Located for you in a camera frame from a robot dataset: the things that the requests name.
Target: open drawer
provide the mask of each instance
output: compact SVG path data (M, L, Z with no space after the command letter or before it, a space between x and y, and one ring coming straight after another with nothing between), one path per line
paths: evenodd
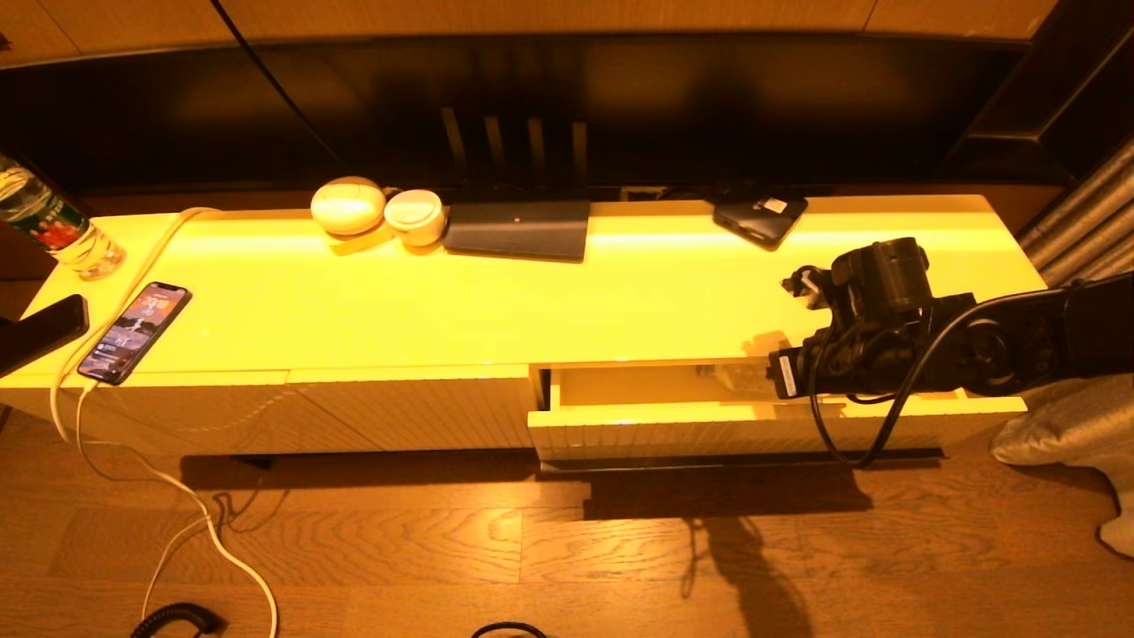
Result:
M528 414L528 432L544 461L824 450L807 401L778 400L763 367L751 361L718 366L716 374L696 364L552 371L549 410ZM745 391L728 390L722 371L739 372ZM828 429L847 451L869 448L889 410L837 397L822 405ZM1015 397L914 395L887 449L945 446L1025 410Z

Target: wooden floor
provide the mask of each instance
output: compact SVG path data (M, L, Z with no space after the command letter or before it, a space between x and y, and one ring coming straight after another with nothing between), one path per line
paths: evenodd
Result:
M96 477L48 423L0 428L0 636L128 636L193 505ZM225 512L285 637L465 638L497 620L556 638L1134 635L1134 562L1094 536L1115 514L1106 480L1004 467L988 439L857 474L556 478L528 453L156 461ZM176 601L227 618L227 638L268 632L260 589L204 534L159 580L154 603Z

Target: phone case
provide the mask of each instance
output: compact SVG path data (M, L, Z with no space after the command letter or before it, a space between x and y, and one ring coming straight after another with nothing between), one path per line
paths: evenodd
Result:
M712 219L761 247L776 249L806 209L807 199L769 196L754 202L717 204Z

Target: black cable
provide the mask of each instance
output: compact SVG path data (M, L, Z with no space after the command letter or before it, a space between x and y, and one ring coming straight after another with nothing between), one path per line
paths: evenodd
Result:
M883 394L882 397L873 397L871 399L863 399L857 394L848 394L847 400L850 403L857 403L858 406L877 406L879 403L886 403L887 401L894 401L892 394Z
M147 615L137 626L130 638L151 638L167 624L184 620L197 628L197 636L213 635L225 628L225 620L211 611L193 603L176 603Z
M886 415L886 420L882 422L882 427L878 429L878 436L874 439L873 445L870 446L862 457L850 458L843 454L835 446L835 442L831 440L831 435L827 432L827 425L823 423L823 416L819 412L819 395L815 393L815 381L819 378L819 366L823 361L823 357L827 350L827 342L830 340L831 331L828 331L820 340L818 352L815 354L815 361L812 363L811 374L807 376L807 395L811 399L811 415L815 419L815 427L819 429L819 436L823 440L823 444L827 446L828 452L831 457L835 457L840 463L854 468L862 469L870 466L874 458L886 448L886 442L890 440L890 434L894 432L894 426L898 423L898 417L902 415L902 409L905 407L906 401L909 399L909 394L913 392L914 384L917 383L917 378L921 377L922 371L924 371L926 364L929 364L930 358L937 352L937 349L945 343L945 339L956 330L962 323L966 321L973 314L982 309L987 309L995 305L1001 305L1008 301L1030 299L1030 298L1043 298L1049 296L1067 294L1065 288L1055 288L1050 290L1033 290L1030 292L1019 292L1015 295L1002 296L993 299L985 300L984 303L979 303L960 314L954 316L953 321L941 330L940 333L933 338L929 347L917 357L914 361L913 367L909 368L909 373L906 374L906 378L898 386L898 392L894 395L894 405L890 406L890 411Z
M491 633L500 629L518 629L519 631L526 631L532 636L535 636L535 638L548 638L547 633L540 631L531 624L527 624L526 622L493 622L492 624L485 624L473 633L473 638L481 638L481 636L484 636L485 633Z
M280 83L276 79L276 76L272 75L272 71L268 70L268 67L264 65L264 62L260 60L260 56L257 56L256 52L252 50L252 46L248 44L248 41L244 39L244 35L240 35L240 29L236 28L236 23L234 23L232 18L228 16L228 11L226 11L225 7L221 6L220 0L210 0L210 1L212 2L213 9L217 10L217 15L220 16L220 19L225 22L225 26L227 26L228 29L232 33L232 37L236 37L236 41L240 44L240 48L244 49L244 52L248 56L248 59L252 60L252 63L256 65L256 68L260 69L261 75L263 75L264 79L266 79L268 83L272 85L272 88L276 90L276 93L279 94L280 99L284 100L285 103L287 103L287 105L291 109L291 112L295 113L295 117L299 118L299 121L302 121L304 127L306 127L307 133L310 133L311 136L315 138L315 142L319 142L319 145L322 146L324 151L327 151L327 154L331 155L331 158L333 158L335 161L339 163L339 167L342 170L345 170L346 172L350 172L347 162L341 156L339 156L339 153L335 152L335 148L332 148L331 145L327 142L327 139L323 138L323 136L319 133L319 129L315 128L315 125L312 124L310 119L307 119L307 116L303 114L303 111L299 110L299 107L291 100L291 96L287 94L287 91L285 91L284 86L281 86Z

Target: bottle label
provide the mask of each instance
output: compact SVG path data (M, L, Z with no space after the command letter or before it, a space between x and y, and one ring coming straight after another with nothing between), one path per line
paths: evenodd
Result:
M54 252L74 244L86 232L91 221L59 195L50 195L34 214L12 221L11 224L44 248Z

